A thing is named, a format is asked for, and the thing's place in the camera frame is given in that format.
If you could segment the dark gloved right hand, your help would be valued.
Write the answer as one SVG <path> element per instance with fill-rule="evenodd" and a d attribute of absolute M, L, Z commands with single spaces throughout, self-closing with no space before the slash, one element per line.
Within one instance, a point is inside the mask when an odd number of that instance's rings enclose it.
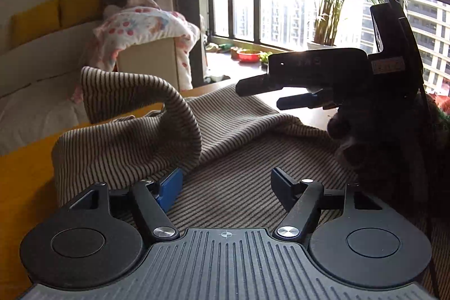
<path fill-rule="evenodd" d="M 407 214 L 449 214 L 449 98 L 343 106 L 327 125 L 362 189 Z"/>

